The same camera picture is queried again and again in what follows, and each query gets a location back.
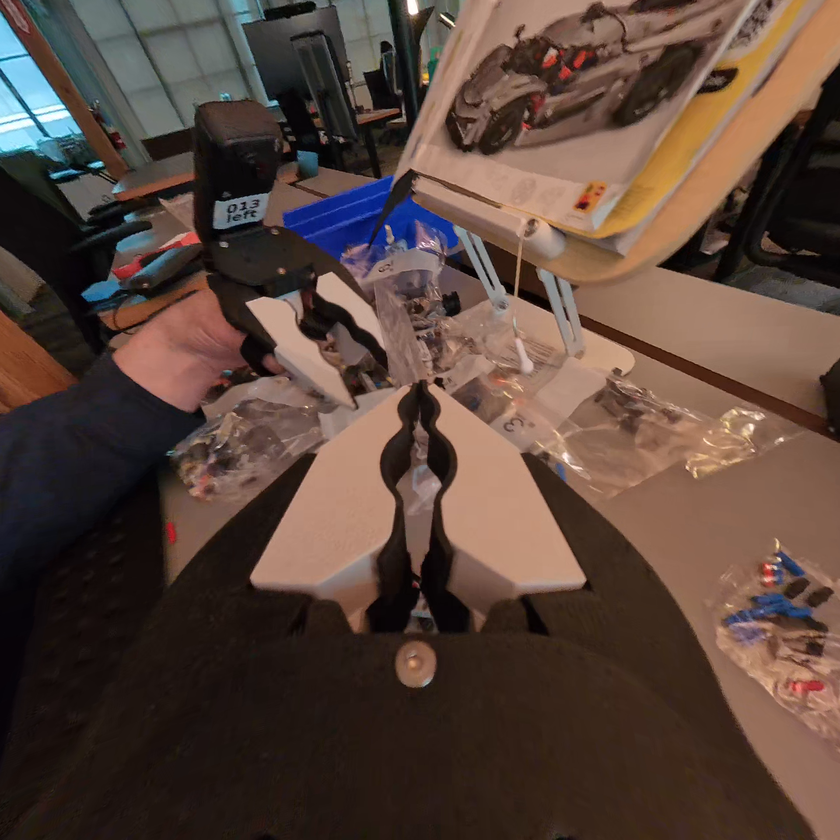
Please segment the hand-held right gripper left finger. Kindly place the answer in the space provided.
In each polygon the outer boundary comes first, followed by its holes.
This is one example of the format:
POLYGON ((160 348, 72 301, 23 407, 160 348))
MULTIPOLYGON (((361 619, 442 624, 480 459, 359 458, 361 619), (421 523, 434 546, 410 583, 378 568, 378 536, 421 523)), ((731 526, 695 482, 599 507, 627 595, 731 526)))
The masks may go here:
POLYGON ((418 385, 322 446, 250 575, 257 590, 336 602, 352 627, 402 631, 418 596, 400 481, 412 466, 418 385))

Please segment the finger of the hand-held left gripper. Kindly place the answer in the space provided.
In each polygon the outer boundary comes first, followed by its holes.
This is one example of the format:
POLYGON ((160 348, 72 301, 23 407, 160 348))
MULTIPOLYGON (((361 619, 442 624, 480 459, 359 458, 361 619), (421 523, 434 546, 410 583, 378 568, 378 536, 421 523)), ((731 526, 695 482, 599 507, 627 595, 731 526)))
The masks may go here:
POLYGON ((380 320, 373 306, 350 284, 333 272, 314 282, 313 310, 333 326, 341 324, 351 339, 365 348, 381 367, 388 367, 380 320))
POLYGON ((339 370, 301 331, 297 312, 288 301, 258 297, 247 301, 246 307, 274 341, 274 355, 281 366, 331 402, 353 410, 357 407, 339 370))

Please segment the pile of lego part bags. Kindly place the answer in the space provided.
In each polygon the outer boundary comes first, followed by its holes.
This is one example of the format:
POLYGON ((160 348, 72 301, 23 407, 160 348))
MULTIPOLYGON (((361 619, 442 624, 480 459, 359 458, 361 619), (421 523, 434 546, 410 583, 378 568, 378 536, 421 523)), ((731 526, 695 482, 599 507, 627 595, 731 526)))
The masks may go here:
POLYGON ((253 380, 205 405, 207 421, 178 444, 171 462, 190 494, 248 501, 298 457, 371 410, 399 385, 425 375, 468 411, 562 476, 602 499, 671 466, 704 479, 795 439, 801 430, 741 403, 719 417, 666 401, 636 385, 595 346, 566 352, 553 316, 540 308, 445 293, 443 235, 417 223, 417 247, 351 245, 340 262, 385 321, 388 365, 363 349, 341 372, 356 409, 331 405, 287 375, 253 380))

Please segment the small bag of lego pieces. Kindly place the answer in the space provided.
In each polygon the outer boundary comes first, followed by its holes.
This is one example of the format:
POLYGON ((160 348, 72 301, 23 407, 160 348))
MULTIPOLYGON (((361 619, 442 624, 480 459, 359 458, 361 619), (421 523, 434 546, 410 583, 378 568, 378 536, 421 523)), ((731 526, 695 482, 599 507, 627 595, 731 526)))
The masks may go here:
POLYGON ((838 576, 775 539, 733 565, 708 605, 720 651, 838 753, 838 576))

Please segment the black lego set box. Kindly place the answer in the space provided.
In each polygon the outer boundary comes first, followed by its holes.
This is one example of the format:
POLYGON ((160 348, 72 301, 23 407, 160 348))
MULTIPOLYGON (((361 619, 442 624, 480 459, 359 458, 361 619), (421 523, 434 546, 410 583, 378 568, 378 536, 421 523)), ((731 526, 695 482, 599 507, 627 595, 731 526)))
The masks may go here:
POLYGON ((840 417, 840 360, 820 376, 820 385, 825 406, 826 429, 835 440, 839 440, 840 417))

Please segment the person's left hand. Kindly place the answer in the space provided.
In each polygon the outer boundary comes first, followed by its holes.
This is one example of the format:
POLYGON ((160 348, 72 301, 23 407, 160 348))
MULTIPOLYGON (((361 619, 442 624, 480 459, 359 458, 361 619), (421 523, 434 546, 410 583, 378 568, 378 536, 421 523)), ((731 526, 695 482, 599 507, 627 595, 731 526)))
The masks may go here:
POLYGON ((194 413, 222 373, 245 366, 244 342, 216 296, 199 290, 156 314, 112 359, 145 391, 194 413))

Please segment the black red pouch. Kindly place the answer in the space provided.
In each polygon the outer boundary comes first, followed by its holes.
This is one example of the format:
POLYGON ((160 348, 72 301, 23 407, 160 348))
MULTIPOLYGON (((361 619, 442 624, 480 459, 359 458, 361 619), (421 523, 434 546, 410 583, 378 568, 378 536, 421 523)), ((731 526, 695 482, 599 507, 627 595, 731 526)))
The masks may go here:
POLYGON ((201 267, 203 245, 197 233, 189 232, 174 238, 145 255, 135 257, 124 266, 111 270, 120 289, 141 295, 156 293, 201 267))

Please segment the long grey desk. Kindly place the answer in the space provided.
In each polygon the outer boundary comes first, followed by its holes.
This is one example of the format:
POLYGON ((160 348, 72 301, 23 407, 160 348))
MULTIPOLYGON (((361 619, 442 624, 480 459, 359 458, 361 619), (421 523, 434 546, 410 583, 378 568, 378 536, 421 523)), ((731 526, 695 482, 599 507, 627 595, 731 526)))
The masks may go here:
MULTIPOLYGON (((382 168, 375 145, 373 130, 381 126, 401 128, 406 125, 398 108, 366 112, 357 118, 358 130, 364 142, 374 178, 382 176, 382 168)), ((130 171, 112 188, 112 199, 126 203, 153 196, 176 186, 189 185, 194 179, 193 154, 186 152, 163 161, 145 164, 130 171)))

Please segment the red fire extinguisher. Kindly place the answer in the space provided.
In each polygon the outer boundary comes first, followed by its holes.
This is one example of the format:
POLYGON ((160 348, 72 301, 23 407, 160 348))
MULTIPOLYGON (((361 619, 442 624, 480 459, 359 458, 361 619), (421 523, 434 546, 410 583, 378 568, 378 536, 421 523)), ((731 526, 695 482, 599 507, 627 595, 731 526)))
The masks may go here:
POLYGON ((117 152, 125 151, 127 149, 126 143, 116 125, 103 111, 100 101, 93 99, 88 104, 88 109, 99 128, 107 135, 112 147, 117 152))

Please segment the black display screen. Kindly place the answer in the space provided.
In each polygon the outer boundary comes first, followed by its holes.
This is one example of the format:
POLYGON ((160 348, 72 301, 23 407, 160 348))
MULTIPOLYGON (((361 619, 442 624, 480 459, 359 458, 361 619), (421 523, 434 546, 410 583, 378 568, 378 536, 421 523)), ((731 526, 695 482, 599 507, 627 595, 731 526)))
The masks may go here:
POLYGON ((244 26, 266 95, 276 101, 294 151, 345 171, 344 147, 359 139, 349 95, 350 72, 335 7, 244 26))

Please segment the brown wooden desk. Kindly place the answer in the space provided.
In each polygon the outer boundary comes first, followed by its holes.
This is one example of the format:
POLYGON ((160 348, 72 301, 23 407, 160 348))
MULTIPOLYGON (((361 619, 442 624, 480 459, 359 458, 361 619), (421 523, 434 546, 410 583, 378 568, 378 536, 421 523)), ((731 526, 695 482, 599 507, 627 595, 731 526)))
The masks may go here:
POLYGON ((1 414, 76 383, 71 373, 1 312, 1 414))

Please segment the black perforated office chair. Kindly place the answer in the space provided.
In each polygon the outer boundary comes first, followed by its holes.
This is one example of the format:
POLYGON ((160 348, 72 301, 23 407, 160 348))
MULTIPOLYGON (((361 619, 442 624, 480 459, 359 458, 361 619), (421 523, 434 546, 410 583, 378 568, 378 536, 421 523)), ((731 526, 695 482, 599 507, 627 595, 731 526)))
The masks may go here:
POLYGON ((165 588, 156 475, 2 602, 1 832, 6 838, 75 751, 165 588))

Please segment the grey car instruction booklet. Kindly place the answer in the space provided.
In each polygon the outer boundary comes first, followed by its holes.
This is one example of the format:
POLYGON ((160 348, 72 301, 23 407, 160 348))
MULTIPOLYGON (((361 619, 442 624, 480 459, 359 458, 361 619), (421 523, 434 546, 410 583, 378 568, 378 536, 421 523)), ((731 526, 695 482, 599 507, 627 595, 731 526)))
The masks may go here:
POLYGON ((398 173, 594 235, 755 2, 462 2, 398 173))

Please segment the yellow instruction booklet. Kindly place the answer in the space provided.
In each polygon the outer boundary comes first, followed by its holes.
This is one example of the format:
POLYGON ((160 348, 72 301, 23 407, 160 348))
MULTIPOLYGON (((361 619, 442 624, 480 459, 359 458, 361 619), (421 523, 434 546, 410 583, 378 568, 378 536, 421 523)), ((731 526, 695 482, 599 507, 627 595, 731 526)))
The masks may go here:
POLYGON ((761 1, 733 36, 592 243, 624 254, 754 95, 823 1, 761 1))

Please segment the wooden book stand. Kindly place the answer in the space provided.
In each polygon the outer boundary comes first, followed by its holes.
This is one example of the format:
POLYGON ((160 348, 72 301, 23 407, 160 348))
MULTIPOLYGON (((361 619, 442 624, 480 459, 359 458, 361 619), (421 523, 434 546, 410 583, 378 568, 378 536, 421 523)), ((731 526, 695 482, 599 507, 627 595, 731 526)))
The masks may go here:
POLYGON ((820 65, 807 53, 811 47, 821 48, 816 36, 824 39, 830 34, 822 30, 823 26, 838 26, 838 2, 823 2, 761 89, 747 100, 646 228, 631 240, 621 240, 622 245, 629 244, 624 254, 594 245, 592 239, 598 237, 558 227, 520 208, 492 202, 412 171, 402 173, 395 181, 410 184, 413 199, 421 207, 453 223, 497 319, 515 321, 518 304, 502 286, 488 250, 490 245, 515 255, 518 266, 534 266, 558 324, 557 342, 562 353, 597 370, 625 374, 634 366, 632 353, 583 328, 573 288, 625 280, 668 260, 682 270, 707 259, 701 251, 706 236, 721 224, 735 224, 740 181, 749 171, 745 154, 758 149, 758 139, 770 138, 770 126, 781 128, 781 118, 793 115, 793 99, 782 90, 784 76, 791 75, 791 81, 804 89, 805 81, 814 81, 816 71, 828 70, 827 61, 838 57, 838 44, 820 57, 820 65))

